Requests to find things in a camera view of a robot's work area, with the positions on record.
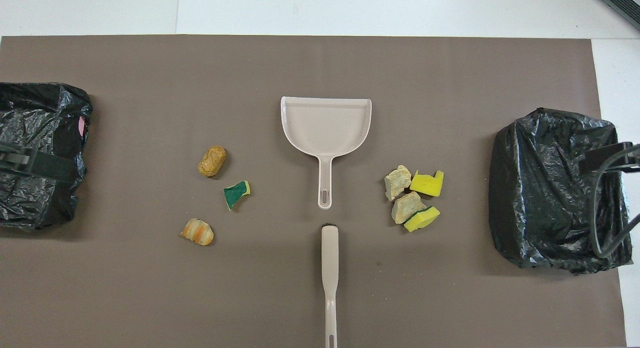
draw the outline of black garbage bag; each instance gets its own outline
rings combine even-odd
[[[92,105],[62,83],[0,83],[0,227],[33,231],[74,217]]]
[[[581,174],[589,150],[618,142],[606,120],[539,108],[500,130],[489,174],[489,226],[496,250],[521,268],[596,273],[631,261],[629,236],[608,257],[590,241],[589,204],[599,190],[599,241],[610,242],[628,221],[619,172]]]

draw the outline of pink object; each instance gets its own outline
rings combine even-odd
[[[78,132],[80,132],[80,137],[85,136],[85,118],[84,117],[80,117],[80,119],[78,119]]]

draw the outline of sponge piece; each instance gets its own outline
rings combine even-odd
[[[442,170],[438,170],[435,177],[429,174],[418,174],[418,171],[416,171],[409,189],[428,196],[439,197],[443,180],[444,172]]]
[[[436,207],[430,206],[427,209],[416,211],[411,218],[404,223],[404,227],[409,232],[419,230],[420,228],[430,225],[439,215],[440,211]]]
[[[391,173],[384,177],[384,188],[386,188],[387,200],[393,201],[405,188],[411,184],[411,172],[404,165],[398,165],[398,169],[394,169]]]
[[[251,194],[251,188],[247,181],[242,181],[236,185],[226,187],[224,189],[224,198],[226,199],[226,206],[229,208],[229,211],[233,209],[234,205],[236,205],[240,198],[249,194]]]
[[[415,191],[409,194],[405,194],[398,198],[393,203],[393,209],[391,209],[391,218],[398,225],[406,222],[414,213],[426,209],[427,206],[420,200],[420,195]]]

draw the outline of dustpan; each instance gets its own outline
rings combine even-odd
[[[331,208],[332,161],[367,138],[371,100],[282,97],[280,113],[291,145],[318,158],[318,207]]]

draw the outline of black clip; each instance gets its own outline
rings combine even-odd
[[[627,150],[633,145],[631,141],[621,141],[620,143],[588,150],[584,154],[584,159],[578,162],[580,173],[586,174],[597,171],[609,157]],[[629,152],[611,163],[606,168],[605,173],[618,171],[624,173],[640,172],[640,157],[635,156],[634,152]]]
[[[0,141],[0,171],[71,183],[77,168],[71,159]]]

